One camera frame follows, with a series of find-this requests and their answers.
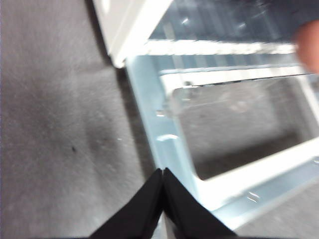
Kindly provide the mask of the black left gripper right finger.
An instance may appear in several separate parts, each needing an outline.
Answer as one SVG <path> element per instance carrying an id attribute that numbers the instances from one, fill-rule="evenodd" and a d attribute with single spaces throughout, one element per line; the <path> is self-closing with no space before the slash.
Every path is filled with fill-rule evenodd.
<path id="1" fill-rule="evenodd" d="M 188 192 L 175 175 L 163 172 L 164 210 L 185 239 L 235 239 L 237 235 Z"/>

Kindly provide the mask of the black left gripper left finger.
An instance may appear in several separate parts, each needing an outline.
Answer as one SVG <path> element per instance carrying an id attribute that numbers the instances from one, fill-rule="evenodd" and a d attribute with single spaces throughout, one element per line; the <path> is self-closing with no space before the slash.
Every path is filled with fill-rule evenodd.
<path id="1" fill-rule="evenodd" d="M 162 170 L 157 169 L 129 202 L 89 238 L 150 239 L 162 213 L 162 200 Z"/>

